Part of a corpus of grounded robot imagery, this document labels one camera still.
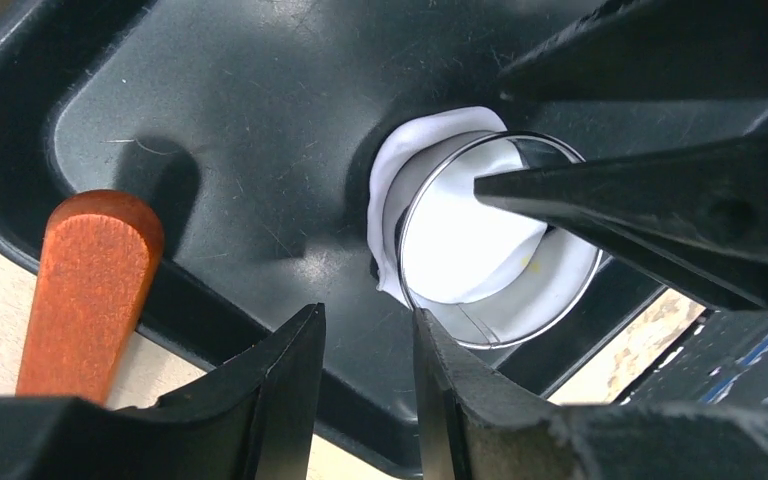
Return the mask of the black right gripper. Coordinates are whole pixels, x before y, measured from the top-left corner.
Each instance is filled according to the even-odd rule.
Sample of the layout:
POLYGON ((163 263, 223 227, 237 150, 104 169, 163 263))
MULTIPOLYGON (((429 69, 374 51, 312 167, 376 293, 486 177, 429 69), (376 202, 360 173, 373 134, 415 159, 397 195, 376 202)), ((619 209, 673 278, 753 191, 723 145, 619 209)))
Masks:
POLYGON ((768 1, 609 1, 498 87, 511 128, 603 160, 480 178, 481 202, 708 307, 768 311, 768 1))

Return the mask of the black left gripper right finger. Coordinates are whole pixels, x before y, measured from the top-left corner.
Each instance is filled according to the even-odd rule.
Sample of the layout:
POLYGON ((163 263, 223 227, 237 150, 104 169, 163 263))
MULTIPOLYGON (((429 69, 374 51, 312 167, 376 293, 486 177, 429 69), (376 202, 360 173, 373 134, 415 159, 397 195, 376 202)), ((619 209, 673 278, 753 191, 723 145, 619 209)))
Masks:
POLYGON ((427 479, 768 479, 768 406, 556 405, 413 320, 427 479))

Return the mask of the white dough ball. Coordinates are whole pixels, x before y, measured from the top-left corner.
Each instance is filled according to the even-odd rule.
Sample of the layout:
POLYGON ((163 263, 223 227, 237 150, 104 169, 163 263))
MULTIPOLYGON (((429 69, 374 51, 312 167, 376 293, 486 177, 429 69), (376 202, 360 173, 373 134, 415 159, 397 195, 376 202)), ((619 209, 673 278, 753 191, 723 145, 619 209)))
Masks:
POLYGON ((477 178, 578 164, 566 143, 471 106, 410 120, 372 165, 367 243, 378 288, 490 350, 549 330, 583 297, 603 253, 563 229, 481 203, 477 178))

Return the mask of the black baking tray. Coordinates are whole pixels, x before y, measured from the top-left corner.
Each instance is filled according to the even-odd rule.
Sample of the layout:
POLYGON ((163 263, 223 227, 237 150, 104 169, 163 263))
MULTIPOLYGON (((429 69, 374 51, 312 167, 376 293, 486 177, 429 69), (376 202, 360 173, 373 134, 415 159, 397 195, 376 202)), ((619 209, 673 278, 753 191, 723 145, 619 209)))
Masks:
POLYGON ((409 311, 376 288, 368 175, 400 124, 470 105, 587 159, 761 131, 751 100, 514 104, 495 80, 593 1, 19 1, 0 19, 0 252, 35 270, 76 191, 147 202, 166 260, 140 332, 201 368, 308 304, 316 430, 420 476, 409 311))

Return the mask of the metal scraper orange handle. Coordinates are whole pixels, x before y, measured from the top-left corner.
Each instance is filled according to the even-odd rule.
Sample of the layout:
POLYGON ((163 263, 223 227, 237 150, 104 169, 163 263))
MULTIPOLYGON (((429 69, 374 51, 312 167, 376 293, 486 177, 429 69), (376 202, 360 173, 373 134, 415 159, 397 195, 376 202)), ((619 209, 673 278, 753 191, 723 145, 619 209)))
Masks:
POLYGON ((76 194, 47 221, 15 392, 103 405, 145 305, 164 230, 143 200, 76 194))

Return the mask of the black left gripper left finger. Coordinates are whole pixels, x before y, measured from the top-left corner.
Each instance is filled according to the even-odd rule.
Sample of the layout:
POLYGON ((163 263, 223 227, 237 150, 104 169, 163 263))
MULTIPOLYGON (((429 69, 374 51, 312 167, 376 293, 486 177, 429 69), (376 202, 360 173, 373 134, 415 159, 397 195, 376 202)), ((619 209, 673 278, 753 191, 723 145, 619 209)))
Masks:
POLYGON ((0 479, 302 479, 325 337, 308 305, 148 408, 0 397, 0 479))

